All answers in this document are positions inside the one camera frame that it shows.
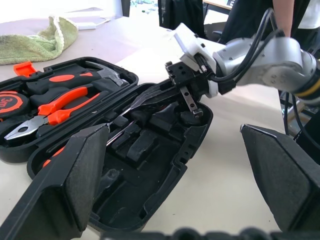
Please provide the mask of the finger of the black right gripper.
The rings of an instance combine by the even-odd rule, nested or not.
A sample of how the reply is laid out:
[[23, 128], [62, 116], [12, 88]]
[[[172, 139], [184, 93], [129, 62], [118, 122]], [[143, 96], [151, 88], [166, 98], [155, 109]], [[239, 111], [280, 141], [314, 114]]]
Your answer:
[[156, 109], [171, 102], [176, 101], [180, 93], [176, 89], [156, 90], [152, 92], [143, 92], [131, 104], [130, 110], [138, 109]]
[[165, 80], [165, 81], [159, 82], [159, 83], [151, 86], [143, 93], [145, 95], [176, 94], [177, 90], [171, 80]]

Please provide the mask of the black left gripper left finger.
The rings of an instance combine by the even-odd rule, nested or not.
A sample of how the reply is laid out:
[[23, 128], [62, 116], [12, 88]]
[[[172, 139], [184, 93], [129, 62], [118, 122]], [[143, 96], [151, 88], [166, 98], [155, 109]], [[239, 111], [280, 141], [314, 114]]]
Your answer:
[[71, 240], [86, 229], [97, 192], [109, 128], [74, 134], [35, 176], [0, 227], [2, 240]]

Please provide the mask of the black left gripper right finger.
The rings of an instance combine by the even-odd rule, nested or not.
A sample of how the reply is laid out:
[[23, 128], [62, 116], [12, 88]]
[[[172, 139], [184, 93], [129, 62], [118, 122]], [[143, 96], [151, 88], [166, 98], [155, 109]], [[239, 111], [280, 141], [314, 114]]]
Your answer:
[[276, 130], [240, 127], [255, 182], [282, 231], [319, 231], [320, 166]]

